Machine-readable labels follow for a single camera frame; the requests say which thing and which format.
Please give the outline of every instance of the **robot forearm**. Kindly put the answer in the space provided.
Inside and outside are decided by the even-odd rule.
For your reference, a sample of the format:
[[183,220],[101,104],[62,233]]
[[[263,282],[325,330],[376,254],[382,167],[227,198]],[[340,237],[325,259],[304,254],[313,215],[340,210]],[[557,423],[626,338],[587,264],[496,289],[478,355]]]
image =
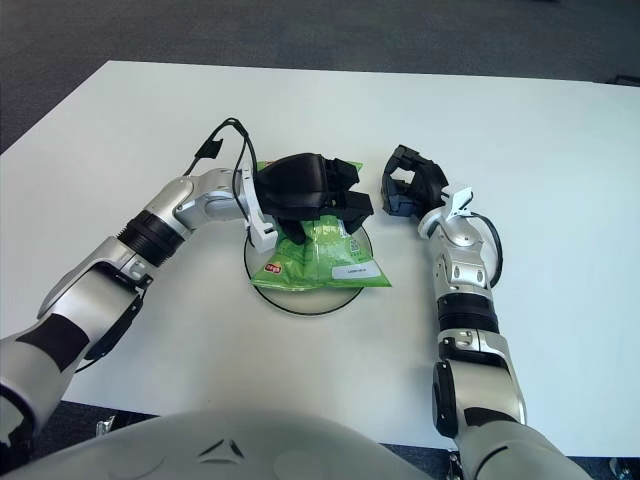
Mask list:
[[[415,172],[410,185],[391,178],[398,167]],[[387,212],[421,219],[418,233],[429,248],[440,327],[433,420],[458,445],[464,478],[590,478],[525,425],[524,399],[491,294],[501,271],[501,244],[493,224],[468,210],[471,189],[448,185],[436,164],[400,146],[385,169],[382,193]],[[484,220],[494,235],[499,259],[491,280],[471,217]]]
[[37,323],[0,341],[0,443],[38,433],[83,360],[106,355],[142,308],[158,267],[202,224],[239,218],[231,170],[171,181],[117,237],[107,238],[45,297]]

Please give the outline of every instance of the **table surface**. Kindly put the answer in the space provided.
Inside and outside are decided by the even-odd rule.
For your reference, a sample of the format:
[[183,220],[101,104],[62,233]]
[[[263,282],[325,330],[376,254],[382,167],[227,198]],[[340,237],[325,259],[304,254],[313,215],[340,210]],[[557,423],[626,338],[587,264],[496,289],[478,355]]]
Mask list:
[[[108,62],[0,163],[2,335],[118,233],[227,116],[258,156],[363,162],[365,222],[393,288],[319,318],[247,282],[239,221],[166,263],[114,351],[65,399],[155,414],[276,408],[380,441],[450,447],[431,420],[436,329],[425,244],[379,195],[399,144],[471,184],[502,236],[494,291],[529,423],[569,455],[638,456],[640,89],[591,83]],[[228,133],[215,161],[231,166]]]

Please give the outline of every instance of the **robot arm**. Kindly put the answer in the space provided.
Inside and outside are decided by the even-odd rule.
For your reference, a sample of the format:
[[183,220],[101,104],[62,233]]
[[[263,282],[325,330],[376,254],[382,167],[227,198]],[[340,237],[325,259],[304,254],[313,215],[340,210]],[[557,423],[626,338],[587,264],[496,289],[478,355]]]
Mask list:
[[[0,341],[4,445],[15,443],[12,433],[20,425],[24,432],[13,437],[38,433],[79,363],[111,351],[142,308],[159,267],[194,230],[240,217],[232,178],[231,170],[214,169],[170,182],[118,236],[108,237],[54,286],[35,325]],[[250,194],[242,188],[241,193],[246,205]],[[247,209],[257,248],[268,249],[276,232],[259,209]],[[5,422],[5,412],[16,420]]]
[[[191,175],[200,158],[217,156],[222,140],[215,137],[226,126],[244,139],[235,168]],[[251,155],[242,163],[246,146]],[[238,120],[225,120],[200,147],[183,176],[169,182],[119,235],[108,237],[53,287],[35,325],[0,340],[0,448],[3,457],[7,449],[11,453],[3,458],[3,469],[13,467],[11,459],[23,463],[28,458],[19,451],[29,449],[32,435],[47,422],[80,362],[96,361],[113,349],[142,308],[146,289],[162,263],[202,225],[244,218],[252,244],[264,252],[274,248],[278,238],[265,213],[297,221],[317,218],[331,209],[334,215],[355,218],[354,229],[373,213],[367,195],[346,192],[358,179],[353,166],[319,155],[296,157],[295,162],[265,168],[260,181],[247,131]],[[274,183],[274,172],[288,181]],[[291,181],[309,172],[315,183],[300,189]],[[281,205],[282,199],[291,196],[291,185],[297,188],[293,193],[298,208],[287,210]],[[353,202],[341,204],[335,195],[356,198],[358,208]],[[261,205],[266,206],[265,213]]]
[[[391,178],[398,167],[415,172],[411,184]],[[448,185],[435,163],[399,146],[385,169],[382,194],[389,214],[421,218],[418,233],[428,243],[440,327],[433,420],[441,435],[456,442],[464,478],[590,478],[526,426],[524,398],[491,295],[502,247],[493,224],[468,209],[471,188]],[[484,219],[494,233],[499,258],[491,280],[472,217]]]

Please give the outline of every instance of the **gray carpet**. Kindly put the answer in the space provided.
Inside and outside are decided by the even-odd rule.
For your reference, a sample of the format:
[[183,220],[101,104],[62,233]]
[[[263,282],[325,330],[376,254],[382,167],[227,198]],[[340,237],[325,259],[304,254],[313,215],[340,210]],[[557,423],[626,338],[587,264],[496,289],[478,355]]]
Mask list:
[[[605,81],[640,76],[640,1],[0,0],[0,151],[109,59]],[[63,402],[36,454],[110,414]],[[445,452],[388,448],[443,478]]]

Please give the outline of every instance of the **clear plate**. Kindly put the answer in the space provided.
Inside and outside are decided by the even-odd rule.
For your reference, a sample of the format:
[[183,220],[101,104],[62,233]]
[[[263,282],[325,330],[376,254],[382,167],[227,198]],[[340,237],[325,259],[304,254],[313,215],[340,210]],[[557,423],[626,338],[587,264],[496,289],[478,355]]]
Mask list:
[[[351,236],[358,242],[360,248],[364,248],[373,256],[371,240],[369,240],[369,235],[367,235],[364,228],[360,227]],[[244,242],[244,266],[249,278],[263,268],[272,255],[273,250],[258,253],[247,238]],[[275,288],[256,287],[255,285],[254,288],[270,304],[285,312],[298,315],[322,315],[323,313],[333,312],[351,302],[362,291],[362,287],[315,288],[302,292],[287,292]]]

